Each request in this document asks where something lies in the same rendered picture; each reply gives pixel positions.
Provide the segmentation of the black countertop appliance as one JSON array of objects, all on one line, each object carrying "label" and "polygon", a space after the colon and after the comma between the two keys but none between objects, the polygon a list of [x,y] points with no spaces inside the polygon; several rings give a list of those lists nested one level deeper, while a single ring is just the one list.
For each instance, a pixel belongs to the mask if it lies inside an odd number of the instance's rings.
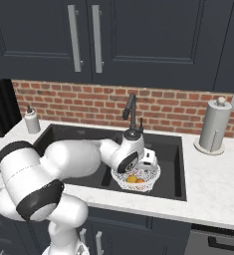
[{"label": "black countertop appliance", "polygon": [[0,137],[22,119],[10,79],[0,79]]}]

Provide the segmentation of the dark cupboard door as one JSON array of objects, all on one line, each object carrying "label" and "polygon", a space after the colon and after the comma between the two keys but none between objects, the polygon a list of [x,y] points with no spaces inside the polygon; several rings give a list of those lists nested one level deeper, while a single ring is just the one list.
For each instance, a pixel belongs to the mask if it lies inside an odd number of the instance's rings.
[{"label": "dark cupboard door", "polygon": [[[234,0],[87,0],[93,82],[191,91],[214,87]],[[101,10],[96,72],[92,6]]]},{"label": "dark cupboard door", "polygon": [[109,220],[91,217],[92,230],[96,234],[103,232],[102,245],[104,255],[148,255],[148,234],[151,232],[152,220],[145,217],[143,220]]},{"label": "dark cupboard door", "polygon": [[82,226],[80,226],[77,231],[80,237],[80,231],[86,228],[87,229],[87,248],[90,252],[90,255],[95,255],[95,250],[94,250],[94,242],[93,242],[93,231],[92,231],[92,222],[90,220],[87,220]]},{"label": "dark cupboard door", "polygon": [[234,93],[234,4],[227,28],[214,91]]},{"label": "dark cupboard door", "polygon": [[[68,6],[75,5],[82,70],[74,66]],[[86,0],[0,0],[0,79],[89,84]]]}]

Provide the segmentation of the black sink faucet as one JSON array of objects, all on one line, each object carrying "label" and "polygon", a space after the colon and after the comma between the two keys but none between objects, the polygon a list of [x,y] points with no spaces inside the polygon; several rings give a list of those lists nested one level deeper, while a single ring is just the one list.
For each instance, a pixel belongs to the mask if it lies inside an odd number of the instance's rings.
[{"label": "black sink faucet", "polygon": [[135,106],[136,106],[136,95],[134,93],[131,93],[128,97],[127,103],[125,105],[125,108],[122,113],[122,118],[126,121],[127,119],[130,119],[130,129],[135,129],[139,131],[140,133],[143,133],[143,126],[136,126],[135,123]]}]

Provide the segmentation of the dark lower drawer run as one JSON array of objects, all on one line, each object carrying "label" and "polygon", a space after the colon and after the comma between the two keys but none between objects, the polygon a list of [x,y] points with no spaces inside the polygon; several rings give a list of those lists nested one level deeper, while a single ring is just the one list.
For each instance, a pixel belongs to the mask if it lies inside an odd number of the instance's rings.
[{"label": "dark lower drawer run", "polygon": [[0,253],[41,255],[50,245],[48,225],[47,221],[14,221],[0,214]]}]

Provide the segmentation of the white mesh colander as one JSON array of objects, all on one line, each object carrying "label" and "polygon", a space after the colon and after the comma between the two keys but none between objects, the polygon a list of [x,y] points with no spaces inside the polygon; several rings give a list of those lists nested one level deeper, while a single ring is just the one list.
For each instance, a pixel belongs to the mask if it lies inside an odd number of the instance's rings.
[{"label": "white mesh colander", "polygon": [[[115,170],[111,170],[113,179],[117,182],[118,186],[125,190],[150,192],[153,189],[155,182],[160,177],[160,166],[156,166],[156,172],[145,172],[143,170],[133,168],[126,173],[117,173]],[[130,175],[135,175],[137,179],[144,179],[144,183],[129,183],[126,179]]]}]

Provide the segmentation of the grey dishwasher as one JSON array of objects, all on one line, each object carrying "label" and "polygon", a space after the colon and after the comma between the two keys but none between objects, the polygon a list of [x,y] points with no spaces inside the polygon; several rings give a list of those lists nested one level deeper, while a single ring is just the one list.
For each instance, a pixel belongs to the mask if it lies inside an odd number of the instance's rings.
[{"label": "grey dishwasher", "polygon": [[193,224],[184,255],[234,255],[234,251],[209,247],[209,236],[215,237],[218,243],[234,245],[234,230]]}]

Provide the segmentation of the grey paper towel roll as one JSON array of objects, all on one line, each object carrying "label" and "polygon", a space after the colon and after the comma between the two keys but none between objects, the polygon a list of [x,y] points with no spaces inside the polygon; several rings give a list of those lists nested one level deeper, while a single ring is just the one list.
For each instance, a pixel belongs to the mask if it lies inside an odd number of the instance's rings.
[{"label": "grey paper towel roll", "polygon": [[200,138],[193,143],[197,150],[208,155],[224,152],[223,138],[231,110],[232,105],[224,97],[208,102]]}]

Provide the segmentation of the white soap dispenser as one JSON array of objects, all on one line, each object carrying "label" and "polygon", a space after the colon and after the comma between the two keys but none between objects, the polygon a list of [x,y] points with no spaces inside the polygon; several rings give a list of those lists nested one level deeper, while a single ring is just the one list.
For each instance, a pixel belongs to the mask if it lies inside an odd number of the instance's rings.
[{"label": "white soap dispenser", "polygon": [[37,113],[30,106],[27,106],[24,119],[28,133],[35,134],[41,130]]}]

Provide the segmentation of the black kitchen sink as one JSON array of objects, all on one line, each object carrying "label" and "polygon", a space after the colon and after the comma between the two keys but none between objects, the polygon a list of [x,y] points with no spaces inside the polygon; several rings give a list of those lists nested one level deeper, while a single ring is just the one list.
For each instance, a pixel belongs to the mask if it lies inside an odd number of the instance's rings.
[{"label": "black kitchen sink", "polygon": [[[122,130],[91,127],[72,127],[50,124],[33,143],[36,151],[43,156],[52,143],[64,139],[110,138],[121,144]],[[148,134],[143,135],[145,147],[155,151],[161,169],[159,179],[152,191],[143,195],[186,201],[182,139],[179,136]],[[67,178],[66,184],[124,192],[111,176],[110,169],[101,163],[96,173],[82,178]]]}]

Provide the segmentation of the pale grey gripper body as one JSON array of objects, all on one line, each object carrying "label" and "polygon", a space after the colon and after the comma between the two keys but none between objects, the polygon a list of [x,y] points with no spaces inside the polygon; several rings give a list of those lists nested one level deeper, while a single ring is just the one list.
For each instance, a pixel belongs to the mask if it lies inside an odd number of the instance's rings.
[{"label": "pale grey gripper body", "polygon": [[149,162],[139,161],[134,168],[145,172],[156,172],[156,167]]}]

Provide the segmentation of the dark lower cupboard door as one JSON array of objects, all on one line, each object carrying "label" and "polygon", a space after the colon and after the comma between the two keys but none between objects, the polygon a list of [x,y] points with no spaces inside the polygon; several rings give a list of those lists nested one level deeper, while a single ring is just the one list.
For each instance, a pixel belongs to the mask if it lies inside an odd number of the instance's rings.
[{"label": "dark lower cupboard door", "polygon": [[143,220],[109,220],[91,217],[92,230],[96,234],[103,232],[102,245],[104,255],[148,255],[148,234],[151,232],[152,220],[145,217]]},{"label": "dark lower cupboard door", "polygon": [[80,237],[80,231],[86,228],[87,229],[87,248],[90,252],[90,255],[95,255],[95,250],[94,250],[94,242],[93,242],[93,231],[92,231],[92,222],[90,220],[87,220],[82,226],[80,226],[77,231]]}]

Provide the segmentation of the dark upper cupboard door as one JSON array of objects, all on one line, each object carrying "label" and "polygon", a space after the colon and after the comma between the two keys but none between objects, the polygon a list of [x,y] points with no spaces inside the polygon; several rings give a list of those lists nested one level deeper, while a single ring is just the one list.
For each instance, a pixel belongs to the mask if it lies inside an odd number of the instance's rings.
[{"label": "dark upper cupboard door", "polygon": [[[68,6],[75,5],[82,70],[74,66]],[[0,79],[89,84],[86,0],[0,0]]]},{"label": "dark upper cupboard door", "polygon": [[214,91],[234,93],[234,4],[227,28]]},{"label": "dark upper cupboard door", "polygon": [[[93,82],[191,91],[214,87],[234,0],[87,0]],[[101,10],[96,72],[92,6]]]}]

